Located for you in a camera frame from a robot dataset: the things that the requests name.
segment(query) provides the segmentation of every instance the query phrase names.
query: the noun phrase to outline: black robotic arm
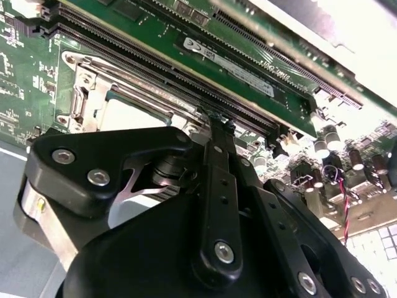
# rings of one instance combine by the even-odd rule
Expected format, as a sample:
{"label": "black robotic arm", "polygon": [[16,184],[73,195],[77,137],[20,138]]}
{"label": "black robotic arm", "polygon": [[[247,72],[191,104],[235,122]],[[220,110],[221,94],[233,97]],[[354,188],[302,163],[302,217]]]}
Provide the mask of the black robotic arm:
{"label": "black robotic arm", "polygon": [[[204,147],[172,127],[34,141],[14,215],[67,271],[59,297],[386,297],[296,194],[259,181],[230,125],[211,131]],[[109,229],[113,202],[168,185]]]}

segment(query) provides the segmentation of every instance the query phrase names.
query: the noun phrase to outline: white label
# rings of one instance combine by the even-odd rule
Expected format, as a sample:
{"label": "white label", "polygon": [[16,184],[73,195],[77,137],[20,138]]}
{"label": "white label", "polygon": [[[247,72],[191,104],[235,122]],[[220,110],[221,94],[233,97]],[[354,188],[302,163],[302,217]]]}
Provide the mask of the white label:
{"label": "white label", "polygon": [[253,74],[250,74],[248,71],[242,69],[241,67],[233,64],[232,62],[222,58],[218,54],[207,49],[206,47],[203,47],[195,40],[186,37],[184,41],[184,47],[188,50],[191,50],[192,52],[203,55],[205,58],[215,62],[220,67],[229,71],[233,76],[239,78],[241,81],[244,81],[245,83],[251,85],[252,87],[258,89],[259,91],[270,97],[274,97],[274,90],[271,85],[257,78]]}

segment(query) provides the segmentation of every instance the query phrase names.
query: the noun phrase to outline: motherboard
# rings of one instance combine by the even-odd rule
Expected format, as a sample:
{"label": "motherboard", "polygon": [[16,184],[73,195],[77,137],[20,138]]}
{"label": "motherboard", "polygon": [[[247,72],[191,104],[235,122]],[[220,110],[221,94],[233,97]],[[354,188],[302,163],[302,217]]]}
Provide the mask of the motherboard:
{"label": "motherboard", "polygon": [[251,2],[0,0],[0,139],[172,125],[204,144],[218,117],[262,181],[315,193],[340,227],[324,169],[351,207],[390,191],[397,108]]}

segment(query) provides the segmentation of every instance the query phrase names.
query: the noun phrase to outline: silver screw head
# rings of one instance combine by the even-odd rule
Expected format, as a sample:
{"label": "silver screw head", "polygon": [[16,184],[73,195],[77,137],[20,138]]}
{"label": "silver screw head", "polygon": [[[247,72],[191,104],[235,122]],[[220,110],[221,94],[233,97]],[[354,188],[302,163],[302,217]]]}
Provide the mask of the silver screw head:
{"label": "silver screw head", "polygon": [[365,289],[364,284],[358,278],[352,277],[351,278],[353,286],[356,290],[358,290],[361,294],[365,294],[367,290]]}
{"label": "silver screw head", "polygon": [[52,159],[61,165],[69,165],[75,161],[73,153],[66,149],[57,149],[52,153]]}
{"label": "silver screw head", "polygon": [[217,152],[222,153],[222,149],[219,148],[218,146],[214,146],[213,148],[214,148]]}
{"label": "silver screw head", "polygon": [[368,284],[370,285],[370,288],[373,292],[375,292],[376,294],[380,295],[381,294],[381,290],[380,287],[376,284],[375,281],[373,281],[372,279],[367,279]]}
{"label": "silver screw head", "polygon": [[304,272],[298,273],[298,280],[302,288],[310,295],[316,295],[317,287],[312,278]]}
{"label": "silver screw head", "polygon": [[230,264],[234,261],[233,250],[225,242],[219,241],[215,244],[215,254],[223,263]]}
{"label": "silver screw head", "polygon": [[242,159],[241,159],[241,163],[242,163],[244,166],[249,166],[249,165],[250,165],[250,162],[249,162],[248,160],[246,160],[245,158],[242,158]]}
{"label": "silver screw head", "polygon": [[95,186],[106,186],[110,182],[109,174],[102,169],[92,169],[88,172],[87,179]]}

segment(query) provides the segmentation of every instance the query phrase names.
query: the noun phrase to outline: capacitor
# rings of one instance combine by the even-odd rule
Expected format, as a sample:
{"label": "capacitor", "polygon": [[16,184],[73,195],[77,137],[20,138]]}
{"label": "capacitor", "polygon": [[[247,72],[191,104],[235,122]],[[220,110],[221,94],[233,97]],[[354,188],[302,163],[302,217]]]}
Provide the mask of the capacitor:
{"label": "capacitor", "polygon": [[314,142],[314,151],[316,152],[316,155],[322,160],[329,156],[327,143],[322,138],[319,138],[317,141]]}
{"label": "capacitor", "polygon": [[303,186],[305,187],[305,192],[314,191],[313,180],[306,181]]}
{"label": "capacitor", "polygon": [[361,154],[358,150],[353,149],[349,152],[350,162],[354,171],[361,171],[364,169],[364,163],[361,159]]}
{"label": "capacitor", "polygon": [[332,130],[325,135],[325,142],[327,142],[327,147],[330,151],[340,151],[344,146],[335,130]]}
{"label": "capacitor", "polygon": [[386,175],[389,172],[387,170],[385,158],[381,156],[381,154],[372,157],[372,164],[378,175]]}
{"label": "capacitor", "polygon": [[263,156],[255,158],[254,168],[258,174],[264,174],[267,169],[267,159]]}
{"label": "capacitor", "polygon": [[313,186],[315,188],[322,188],[324,186],[324,183],[321,171],[319,169],[314,169],[311,175],[313,177]]}

